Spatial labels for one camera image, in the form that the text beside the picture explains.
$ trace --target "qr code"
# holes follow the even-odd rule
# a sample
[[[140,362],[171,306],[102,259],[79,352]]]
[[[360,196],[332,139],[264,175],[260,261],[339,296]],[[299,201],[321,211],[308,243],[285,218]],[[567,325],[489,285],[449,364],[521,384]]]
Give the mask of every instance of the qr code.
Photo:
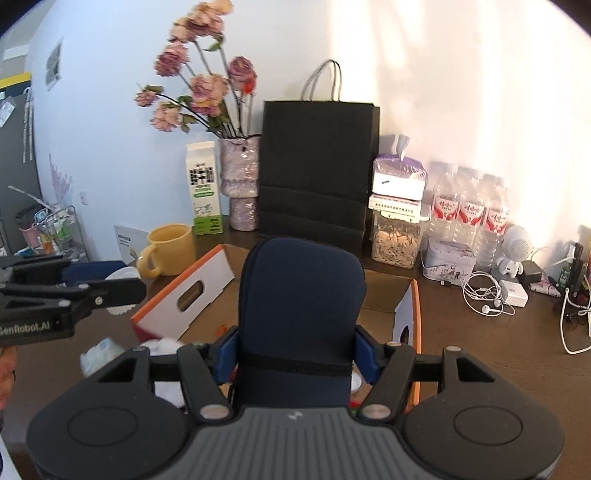
[[[191,186],[213,183],[213,167],[206,167],[205,164],[197,164],[197,168],[189,170]]]

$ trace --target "yellow mug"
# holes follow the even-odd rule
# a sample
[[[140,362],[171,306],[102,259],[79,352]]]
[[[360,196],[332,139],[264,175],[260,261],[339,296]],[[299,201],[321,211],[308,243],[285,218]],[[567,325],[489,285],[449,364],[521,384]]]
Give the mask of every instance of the yellow mug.
[[[183,223],[164,225],[148,234],[148,245],[139,255],[142,278],[180,275],[197,261],[193,229]]]

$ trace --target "navy blue cushion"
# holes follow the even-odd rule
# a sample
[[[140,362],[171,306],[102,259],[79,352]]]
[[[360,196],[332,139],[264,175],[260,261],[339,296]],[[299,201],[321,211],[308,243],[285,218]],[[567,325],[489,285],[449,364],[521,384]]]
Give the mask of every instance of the navy blue cushion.
[[[241,352],[351,368],[365,296],[361,262],[293,238],[260,242],[246,259],[239,301]],[[234,406],[347,405],[350,375],[308,375],[241,365]]]

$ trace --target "black circular pad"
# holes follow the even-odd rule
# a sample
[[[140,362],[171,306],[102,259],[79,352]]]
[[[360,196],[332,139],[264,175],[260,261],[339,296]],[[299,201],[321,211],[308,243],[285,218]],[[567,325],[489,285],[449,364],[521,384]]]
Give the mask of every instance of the black circular pad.
[[[183,448],[186,416],[147,388],[117,382],[80,387],[43,409],[29,426],[31,457],[48,476],[145,478]]]
[[[517,415],[498,407],[467,408],[456,415],[453,423],[465,440],[485,446],[512,442],[523,429]]]
[[[403,435],[428,470],[458,480],[546,478],[564,445],[554,415],[500,382],[444,389],[409,412]]]

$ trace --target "white cable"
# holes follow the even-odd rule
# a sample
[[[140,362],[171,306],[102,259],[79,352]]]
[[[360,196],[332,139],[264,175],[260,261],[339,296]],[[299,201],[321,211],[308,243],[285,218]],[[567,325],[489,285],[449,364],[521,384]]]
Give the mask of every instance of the white cable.
[[[492,286],[488,288],[474,288],[469,284],[469,281],[475,277],[486,277],[492,282]],[[503,302],[503,298],[501,296],[501,286],[497,282],[496,278],[493,277],[490,273],[487,272],[472,272],[470,275],[466,277],[464,282],[462,282],[462,294],[464,296],[464,301],[466,304],[478,315],[483,315],[485,317],[498,317],[502,313],[506,315],[514,315],[515,309],[512,305],[505,304]],[[500,307],[500,310],[495,311],[494,313],[483,312],[482,310],[477,310],[474,308],[468,299],[472,300],[479,300],[479,301],[491,301],[494,303],[495,307]],[[511,307],[511,312],[505,311],[505,306]]]
[[[587,277],[583,277],[583,278],[585,280],[585,283],[587,284],[587,287],[589,287],[589,280],[587,279]],[[575,350],[575,351],[569,350],[569,348],[566,346],[566,342],[564,341],[563,320],[564,320],[564,310],[566,308],[567,303],[569,305],[571,305],[571,307],[575,307],[576,309],[579,309],[579,311],[577,312],[577,315],[582,317],[584,315],[587,315],[588,313],[591,313],[591,296],[589,296],[589,301],[587,302],[587,306],[577,305],[576,303],[573,303],[570,300],[569,289],[567,287],[564,289],[564,300],[562,302],[562,310],[560,311],[560,339],[562,340],[562,346],[564,347],[564,351],[566,353],[568,353],[569,355],[577,355],[578,353],[589,352],[591,350],[591,345],[589,345],[587,348],[581,348],[581,350]]]

